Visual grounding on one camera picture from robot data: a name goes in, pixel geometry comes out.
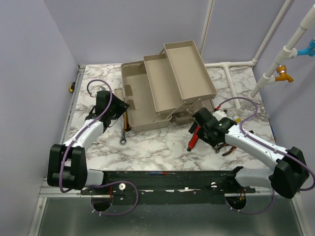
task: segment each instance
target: gray wall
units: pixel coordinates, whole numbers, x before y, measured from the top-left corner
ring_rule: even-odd
[[[42,0],[0,7],[0,231],[25,236],[77,66]]]
[[[163,43],[200,44],[208,0],[45,0],[78,64],[122,63]]]
[[[291,38],[300,21],[314,4],[314,0],[294,1],[268,47],[254,68],[258,80],[271,62]],[[307,31],[296,44],[297,49],[305,48],[315,36],[315,27]],[[270,123],[279,145],[300,148],[308,166],[315,171],[315,58],[300,56],[285,62],[287,72],[294,82],[277,82],[265,87],[260,93],[269,115]],[[305,186],[312,184],[310,178]],[[305,212],[315,234],[315,191],[303,192]]]
[[[216,0],[202,57],[205,63],[248,61],[284,0]]]

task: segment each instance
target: marble surface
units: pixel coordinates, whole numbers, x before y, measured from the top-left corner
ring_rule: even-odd
[[[208,69],[208,73],[218,90],[214,105],[232,97],[225,73],[221,68]],[[230,70],[232,80],[238,95],[245,96],[254,88],[256,82],[251,67],[232,67]],[[88,112],[95,105],[95,98],[88,95],[87,83],[92,79],[106,80],[112,89],[122,88],[120,65],[91,65],[86,67],[78,102],[70,129],[70,136],[82,127]],[[91,84],[92,90],[104,86],[102,83]],[[269,122],[261,101],[259,113],[244,124],[247,130],[253,130],[261,138],[274,143]],[[236,115],[234,101],[222,106],[228,109],[228,116]],[[172,124],[167,128],[134,133],[126,133],[127,144],[121,146],[120,123],[108,128],[87,151],[87,164],[90,169],[108,171],[198,171],[198,170],[231,170],[236,166],[247,168],[265,168],[266,166],[243,152],[239,148],[229,156],[223,157],[220,152],[216,154],[210,145],[199,140],[191,152],[187,145],[191,139],[188,132],[191,124],[178,126]]]

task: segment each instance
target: faucet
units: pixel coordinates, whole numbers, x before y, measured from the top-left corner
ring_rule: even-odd
[[[298,50],[297,55],[308,55],[310,57],[315,56],[315,38],[310,41],[309,46],[306,49]]]
[[[278,68],[276,69],[276,71],[279,74],[279,76],[276,77],[276,81],[288,80],[289,83],[293,82],[292,77],[287,75],[287,73],[286,73],[286,66],[285,65],[279,65]]]

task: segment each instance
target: open toolbox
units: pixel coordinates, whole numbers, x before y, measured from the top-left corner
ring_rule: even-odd
[[[190,122],[201,107],[214,109],[217,90],[193,40],[166,43],[159,54],[124,63],[121,70],[134,132],[167,127],[172,117],[177,124]]]

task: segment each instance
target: gray floor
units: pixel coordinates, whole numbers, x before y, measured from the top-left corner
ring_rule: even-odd
[[[270,196],[249,197],[246,210],[268,205]],[[119,212],[127,206],[113,206]],[[40,236],[301,236],[292,201],[276,197],[260,215],[242,215],[225,205],[137,206],[124,216],[92,214],[86,198],[47,200]]]

